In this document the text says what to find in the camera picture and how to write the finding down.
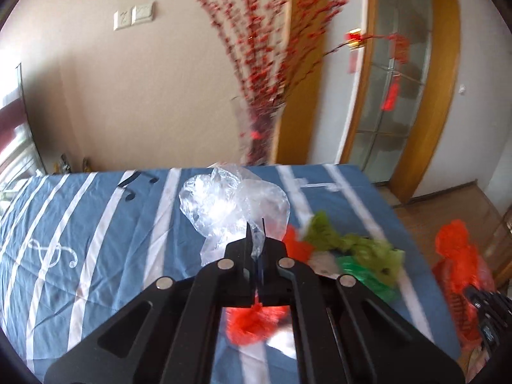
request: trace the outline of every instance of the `clear plastic bag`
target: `clear plastic bag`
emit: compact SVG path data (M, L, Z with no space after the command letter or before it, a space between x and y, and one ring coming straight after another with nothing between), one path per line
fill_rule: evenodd
M226 245L252 230L253 258L260 255L266 236L281 240L290 216L283 190L237 165L214 167L212 174L187 180L179 194L180 209L204 237L201 264L224 256Z

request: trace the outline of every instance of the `green plastic bag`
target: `green plastic bag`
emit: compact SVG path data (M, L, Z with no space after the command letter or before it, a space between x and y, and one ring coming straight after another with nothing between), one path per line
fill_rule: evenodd
M338 257L336 263L344 274L352 274L385 302L390 302L397 296L397 291L378 281L377 277L367 268L360 266L354 257Z

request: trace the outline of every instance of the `door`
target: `door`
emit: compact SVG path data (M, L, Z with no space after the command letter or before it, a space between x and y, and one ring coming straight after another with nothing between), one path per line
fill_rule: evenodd
M376 35L398 33L410 43L409 61L390 58L390 42L375 39L367 94L350 153L376 183L390 180L416 119L427 79L432 42L432 0L377 0ZM399 94L392 111L382 111L393 76Z

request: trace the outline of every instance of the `music note print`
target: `music note print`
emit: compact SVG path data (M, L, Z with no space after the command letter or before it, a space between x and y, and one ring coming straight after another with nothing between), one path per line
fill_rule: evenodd
M159 178L157 176L155 176L154 174L151 174L151 173L148 173L148 172L143 172L142 170L137 170L136 172L133 172L133 174L126 178L125 180L123 180L119 185L117 185L117 187L119 189L122 189L122 190L125 190L128 193L128 195L126 195L126 198L124 199L126 202L129 202L129 201L132 201L135 199L135 196L136 196L136 193L130 189L128 187L128 185L131 183L131 182L134 182L134 180L136 178L138 178L140 175L144 175L146 178L149 179L149 183L154 185L155 183L158 182Z

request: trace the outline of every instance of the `black device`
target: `black device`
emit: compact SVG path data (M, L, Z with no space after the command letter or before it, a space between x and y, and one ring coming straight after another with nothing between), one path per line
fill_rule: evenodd
M272 238L256 261L251 252L248 226L246 238L195 277L157 279L52 364L44 384L207 384L222 308L250 307L256 289L263 305L290 306L302 384L464 383L454 360L353 276L317 276ZM494 297L467 293L494 307ZM510 382L510 306L497 298L499 342L473 384ZM31 382L18 378L11 382Z
M500 293L478 290L474 286L466 287L464 295L477 308L478 329L487 353L495 354L510 332L512 300Z

